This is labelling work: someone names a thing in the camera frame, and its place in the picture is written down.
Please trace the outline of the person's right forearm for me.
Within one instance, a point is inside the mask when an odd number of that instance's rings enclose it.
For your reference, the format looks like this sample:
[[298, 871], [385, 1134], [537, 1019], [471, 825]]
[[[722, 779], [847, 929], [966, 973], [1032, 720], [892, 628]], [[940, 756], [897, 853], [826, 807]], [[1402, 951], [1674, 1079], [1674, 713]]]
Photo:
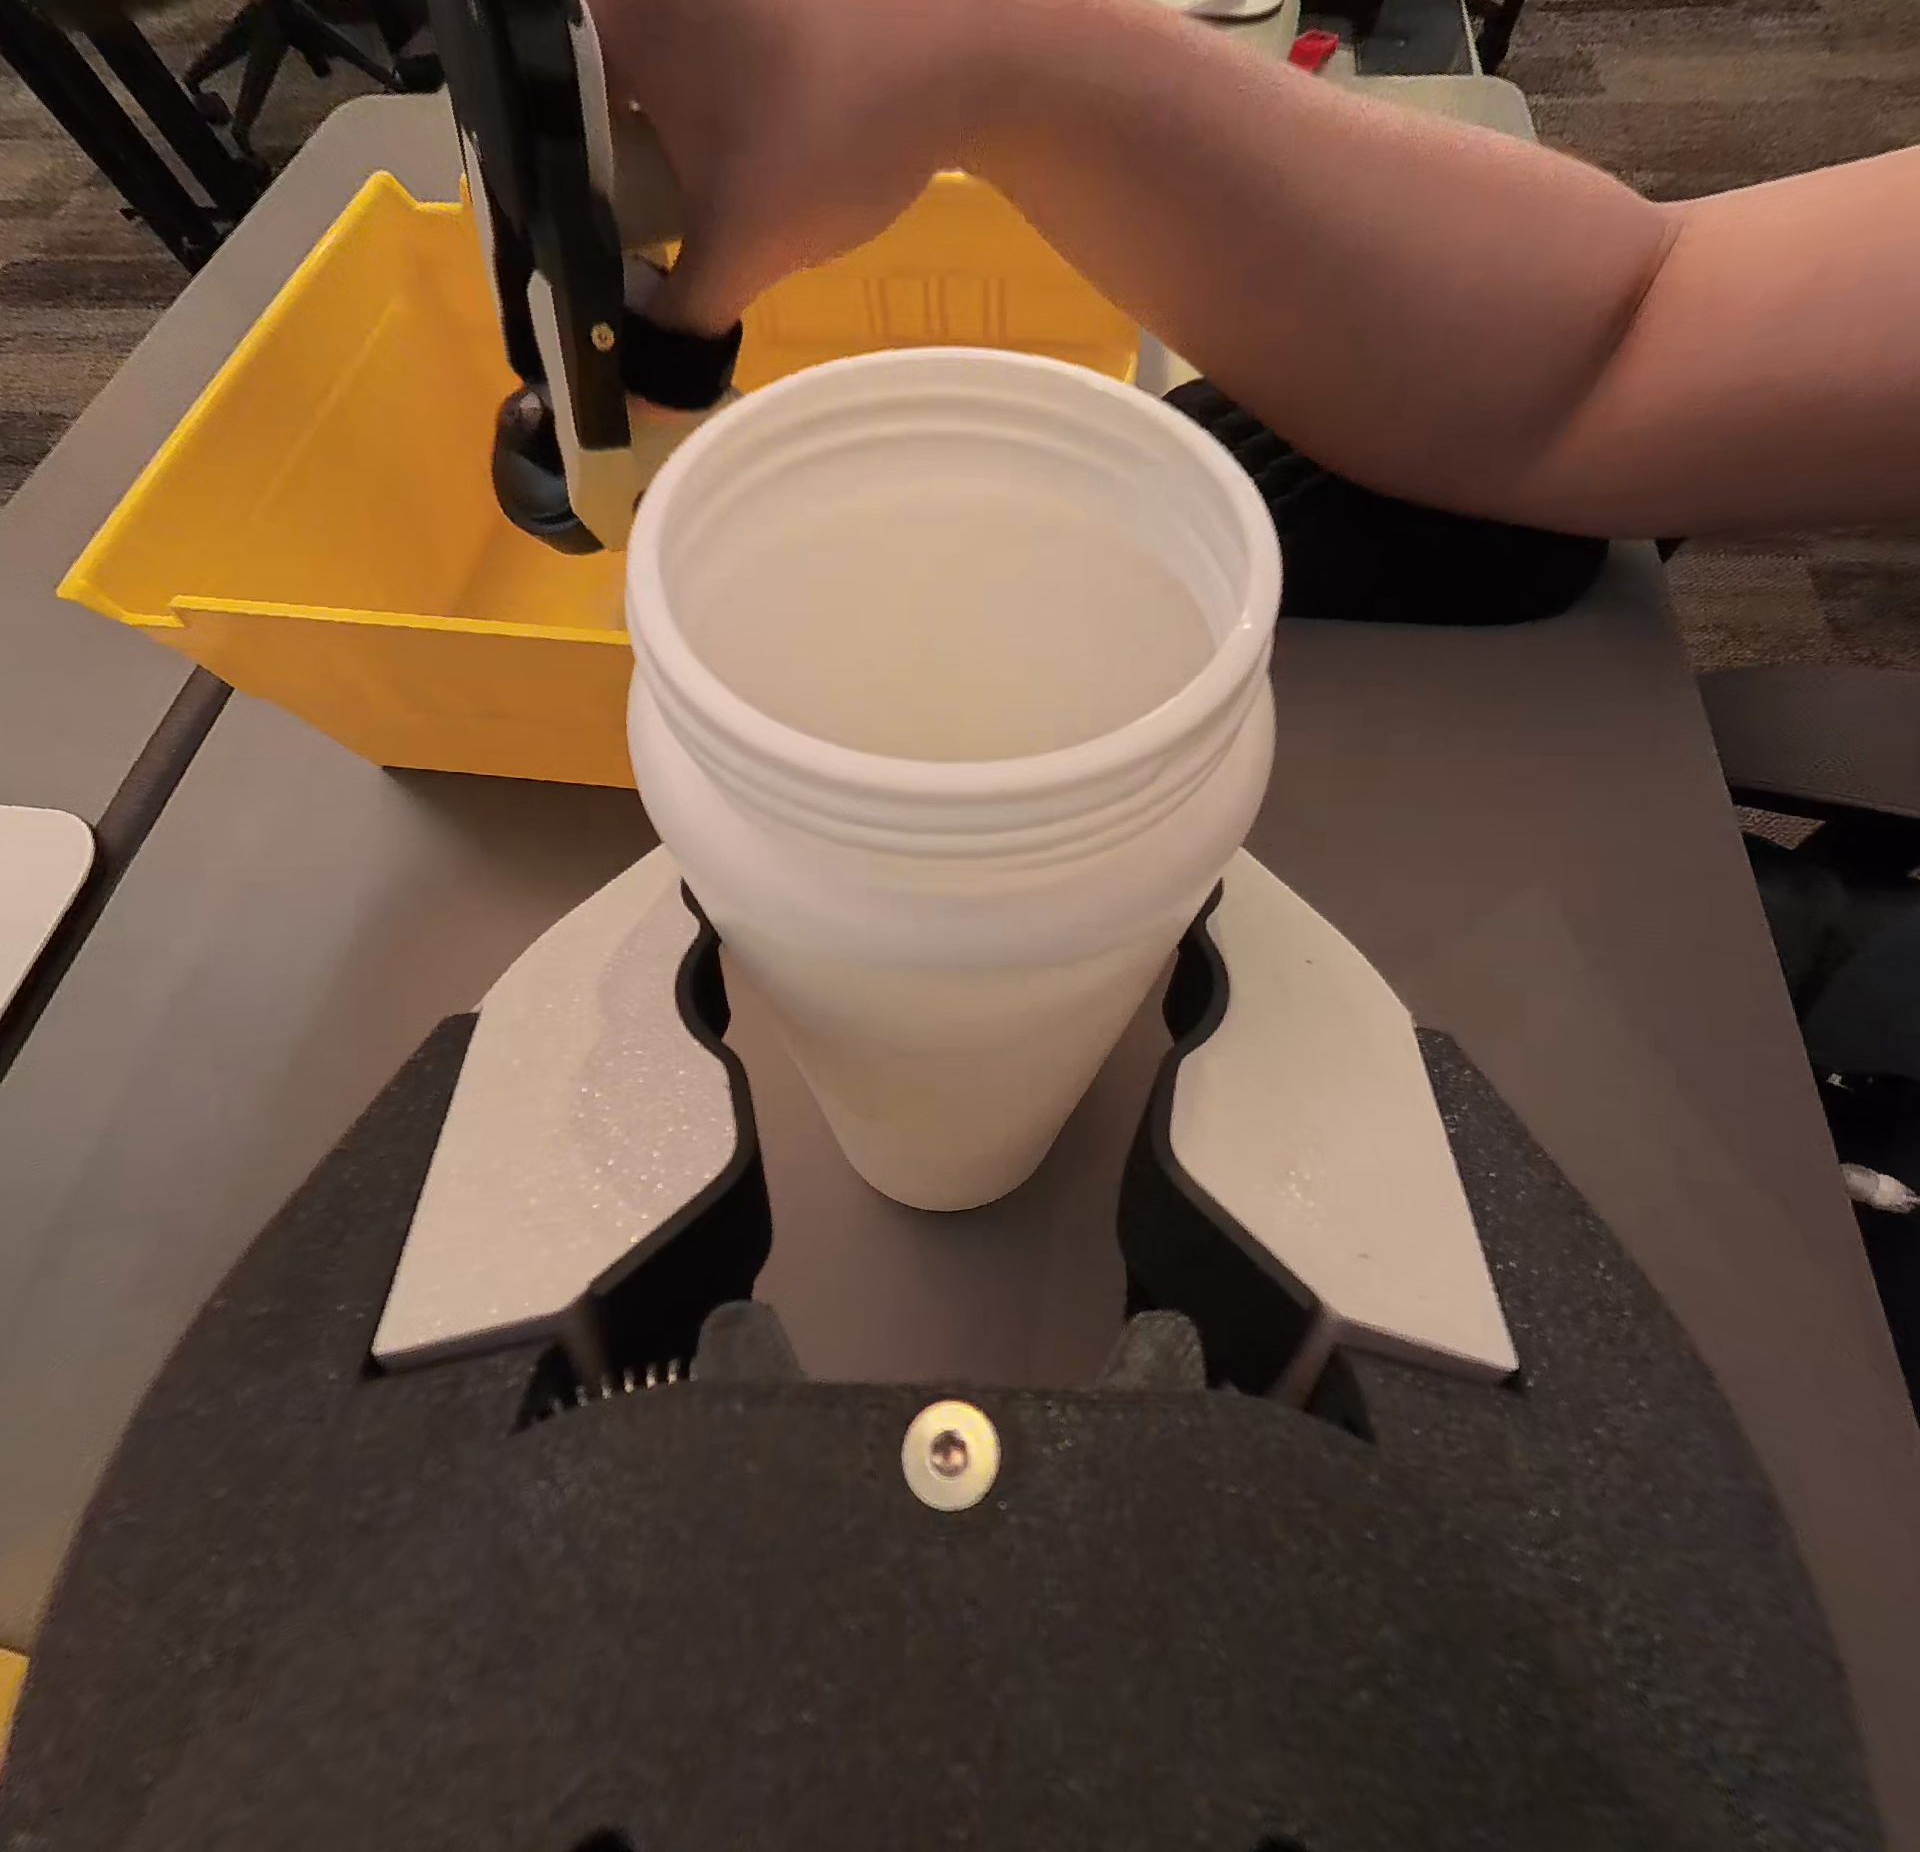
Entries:
[[1915, 521], [1915, 151], [1655, 204], [1144, 0], [995, 0], [978, 165], [1307, 457], [1597, 539]]

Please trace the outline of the grey chair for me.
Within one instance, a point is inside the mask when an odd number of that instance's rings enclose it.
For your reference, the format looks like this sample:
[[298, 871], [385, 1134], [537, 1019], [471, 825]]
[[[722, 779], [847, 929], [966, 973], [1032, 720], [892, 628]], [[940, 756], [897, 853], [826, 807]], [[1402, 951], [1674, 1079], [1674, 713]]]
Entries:
[[1698, 677], [1740, 807], [1799, 819], [1918, 821], [1918, 672], [1751, 667]]

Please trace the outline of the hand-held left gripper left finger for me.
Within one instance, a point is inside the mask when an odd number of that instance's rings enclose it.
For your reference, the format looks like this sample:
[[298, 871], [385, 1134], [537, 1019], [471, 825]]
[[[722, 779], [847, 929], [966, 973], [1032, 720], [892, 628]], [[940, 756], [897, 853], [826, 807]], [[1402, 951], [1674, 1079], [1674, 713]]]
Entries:
[[719, 939], [670, 851], [541, 934], [476, 1009], [373, 1361], [548, 1345], [566, 1373], [691, 1363], [772, 1251]]

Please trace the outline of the black textured pad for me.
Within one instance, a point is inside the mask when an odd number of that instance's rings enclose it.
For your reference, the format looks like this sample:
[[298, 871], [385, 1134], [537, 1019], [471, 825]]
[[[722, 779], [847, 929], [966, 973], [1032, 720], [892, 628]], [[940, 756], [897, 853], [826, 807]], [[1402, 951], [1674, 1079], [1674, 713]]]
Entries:
[[1280, 614], [1342, 624], [1494, 628], [1567, 614], [1609, 541], [1470, 519], [1369, 491], [1326, 470], [1209, 379], [1165, 401], [1246, 471], [1283, 559]]

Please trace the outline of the white plastic bottle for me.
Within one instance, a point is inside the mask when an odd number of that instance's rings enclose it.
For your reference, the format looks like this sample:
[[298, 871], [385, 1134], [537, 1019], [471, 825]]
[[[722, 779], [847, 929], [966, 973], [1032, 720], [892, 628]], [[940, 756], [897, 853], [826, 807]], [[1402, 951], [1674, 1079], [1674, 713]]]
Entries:
[[836, 359], [653, 479], [637, 788], [877, 1192], [1038, 1168], [1252, 829], [1280, 596], [1227, 449], [1041, 356]]

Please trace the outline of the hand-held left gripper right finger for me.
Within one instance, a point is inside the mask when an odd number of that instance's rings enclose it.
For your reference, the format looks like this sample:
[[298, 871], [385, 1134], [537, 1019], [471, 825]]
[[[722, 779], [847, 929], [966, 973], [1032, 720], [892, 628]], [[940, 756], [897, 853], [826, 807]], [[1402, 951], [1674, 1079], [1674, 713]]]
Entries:
[[1420, 1033], [1366, 957], [1236, 851], [1161, 1019], [1118, 1199], [1128, 1315], [1189, 1320], [1203, 1382], [1244, 1395], [1311, 1395], [1340, 1352], [1508, 1382]]

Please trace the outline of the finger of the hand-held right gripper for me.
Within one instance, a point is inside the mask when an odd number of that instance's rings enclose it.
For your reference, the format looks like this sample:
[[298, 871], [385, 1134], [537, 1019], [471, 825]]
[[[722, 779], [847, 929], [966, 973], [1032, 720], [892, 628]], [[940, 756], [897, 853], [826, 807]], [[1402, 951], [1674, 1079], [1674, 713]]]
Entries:
[[565, 554], [623, 549], [642, 471], [616, 328], [565, 303], [553, 305], [553, 430], [566, 506], [553, 545]]

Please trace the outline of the yellow plastic bin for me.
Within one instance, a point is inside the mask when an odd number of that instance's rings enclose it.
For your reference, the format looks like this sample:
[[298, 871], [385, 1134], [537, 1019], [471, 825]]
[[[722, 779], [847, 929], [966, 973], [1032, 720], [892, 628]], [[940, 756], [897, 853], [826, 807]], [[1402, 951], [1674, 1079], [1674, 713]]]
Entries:
[[623, 559], [500, 513], [510, 381], [467, 198], [378, 171], [57, 593], [380, 767], [631, 790]]

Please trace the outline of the person's right hand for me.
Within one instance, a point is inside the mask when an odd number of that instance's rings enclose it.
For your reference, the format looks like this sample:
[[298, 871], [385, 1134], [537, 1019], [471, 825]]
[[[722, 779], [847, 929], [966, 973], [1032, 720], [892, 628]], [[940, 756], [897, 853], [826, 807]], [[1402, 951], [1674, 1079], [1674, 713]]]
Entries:
[[606, 87], [680, 188], [653, 324], [719, 336], [945, 172], [1016, 201], [1062, 160], [1114, 0], [584, 0]]

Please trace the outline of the black metal stand leg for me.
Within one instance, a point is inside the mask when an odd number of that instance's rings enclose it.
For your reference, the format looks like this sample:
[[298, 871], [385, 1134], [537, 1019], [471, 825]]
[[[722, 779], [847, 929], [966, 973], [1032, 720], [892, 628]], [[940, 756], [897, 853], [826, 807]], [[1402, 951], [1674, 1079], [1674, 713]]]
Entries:
[[218, 249], [216, 214], [192, 198], [159, 147], [57, 27], [2, 0], [2, 57], [66, 139], [107, 178], [123, 214], [197, 273]]

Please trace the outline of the black office chair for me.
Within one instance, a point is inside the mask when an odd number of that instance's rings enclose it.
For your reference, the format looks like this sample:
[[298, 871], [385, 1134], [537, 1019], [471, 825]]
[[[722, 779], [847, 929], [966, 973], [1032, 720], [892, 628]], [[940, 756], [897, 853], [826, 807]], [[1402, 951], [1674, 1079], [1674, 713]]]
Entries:
[[288, 57], [315, 78], [349, 65], [395, 93], [444, 87], [426, 0], [252, 0], [185, 66], [184, 88], [202, 120], [254, 157], [258, 118]]

